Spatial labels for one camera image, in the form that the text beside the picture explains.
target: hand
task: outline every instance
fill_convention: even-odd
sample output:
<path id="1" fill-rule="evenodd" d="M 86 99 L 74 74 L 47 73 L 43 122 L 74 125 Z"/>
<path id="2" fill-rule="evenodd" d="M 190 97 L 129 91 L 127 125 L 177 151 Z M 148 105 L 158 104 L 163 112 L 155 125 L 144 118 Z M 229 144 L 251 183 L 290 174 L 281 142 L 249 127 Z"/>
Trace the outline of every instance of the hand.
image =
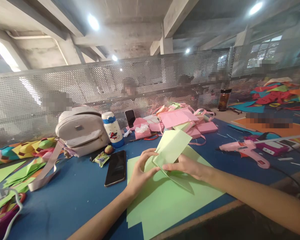
<path id="1" fill-rule="evenodd" d="M 160 170 L 159 167 L 155 167 L 146 173 L 144 172 L 144 166 L 149 157 L 159 155 L 158 153 L 154 152 L 155 150 L 155 148 L 150 148 L 143 151 L 139 160 L 134 165 L 130 182 L 126 187 L 127 191 L 134 197 L 138 195 L 143 185 Z"/>
<path id="2" fill-rule="evenodd" d="M 187 156 L 181 154 L 178 157 L 179 162 L 177 163 L 170 163 L 170 164 L 164 164 L 162 166 L 163 170 L 166 171 L 181 171 L 184 173 L 187 173 L 194 177 L 197 180 L 200 181 L 206 181 L 206 170 L 207 166 L 198 163 L 196 161 L 193 161 L 192 159 L 188 158 Z"/>

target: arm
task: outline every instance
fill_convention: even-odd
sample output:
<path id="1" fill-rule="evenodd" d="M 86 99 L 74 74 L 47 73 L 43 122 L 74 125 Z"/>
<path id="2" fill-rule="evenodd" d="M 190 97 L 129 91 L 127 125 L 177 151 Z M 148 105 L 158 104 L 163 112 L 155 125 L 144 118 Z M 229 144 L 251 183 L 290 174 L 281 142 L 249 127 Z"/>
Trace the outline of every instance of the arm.
<path id="1" fill-rule="evenodd" d="M 97 213 L 68 240 L 78 239 L 102 239 L 111 226 L 117 221 L 124 210 L 136 198 L 143 185 L 160 170 L 159 167 L 153 168 L 144 173 L 144 166 L 150 156 L 158 155 L 155 148 L 150 148 L 142 152 L 139 160 L 136 162 L 129 184 L 111 203 Z"/>
<path id="2" fill-rule="evenodd" d="M 205 166 L 181 155 L 164 170 L 178 170 L 234 196 L 261 214 L 300 234 L 300 200 L 277 189 Z"/>

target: pink hot glue gun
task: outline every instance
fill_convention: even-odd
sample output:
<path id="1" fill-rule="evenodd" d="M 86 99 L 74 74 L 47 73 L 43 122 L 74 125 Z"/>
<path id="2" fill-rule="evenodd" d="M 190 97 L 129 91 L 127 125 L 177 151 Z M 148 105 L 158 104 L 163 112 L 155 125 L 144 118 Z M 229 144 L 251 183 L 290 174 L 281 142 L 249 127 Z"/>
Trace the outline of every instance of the pink hot glue gun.
<path id="1" fill-rule="evenodd" d="M 261 168 L 269 168 L 270 163 L 264 159 L 262 156 L 260 156 L 258 153 L 254 151 L 256 148 L 256 145 L 251 140 L 245 140 L 243 143 L 241 142 L 233 142 L 233 143 L 227 143 L 223 144 L 219 147 L 221 151 L 237 151 L 240 153 L 241 157 L 251 157 L 253 158 L 259 167 Z"/>

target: snack package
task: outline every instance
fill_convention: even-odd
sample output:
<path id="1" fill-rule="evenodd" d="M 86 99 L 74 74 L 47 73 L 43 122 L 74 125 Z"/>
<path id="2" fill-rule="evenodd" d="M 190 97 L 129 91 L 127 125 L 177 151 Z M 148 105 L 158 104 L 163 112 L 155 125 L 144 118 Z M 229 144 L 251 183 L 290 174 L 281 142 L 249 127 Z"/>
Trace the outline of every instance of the snack package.
<path id="1" fill-rule="evenodd" d="M 106 161 L 110 158 L 109 155 L 105 154 L 105 152 L 100 153 L 92 162 L 99 163 L 100 167 L 106 163 Z"/>

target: concrete ceiling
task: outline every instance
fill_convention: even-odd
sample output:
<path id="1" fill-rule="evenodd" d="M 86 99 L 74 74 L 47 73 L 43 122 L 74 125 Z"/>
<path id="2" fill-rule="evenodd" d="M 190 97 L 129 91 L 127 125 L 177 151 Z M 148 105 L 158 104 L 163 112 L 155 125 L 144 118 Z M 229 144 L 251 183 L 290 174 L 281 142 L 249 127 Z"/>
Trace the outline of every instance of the concrete ceiling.
<path id="1" fill-rule="evenodd" d="M 12 40 L 30 68 L 38 69 L 77 64 L 78 59 L 67 58 L 76 55 L 78 49 L 85 62 L 110 60 L 113 54 L 119 59 L 149 56 L 153 43 L 162 40 L 161 23 L 166 21 L 177 23 L 165 36 L 173 38 L 174 52 L 198 49 L 220 39 L 212 47 L 231 46 L 236 34 L 248 24 L 253 26 L 256 40 L 300 22 L 300 0 L 263 0 L 263 9 L 253 17 L 247 13 L 256 0 L 172 1 L 0 0 L 0 29 L 9 30 L 17 38 L 52 37 Z M 98 19 L 98 31 L 89 25 L 89 14 Z"/>

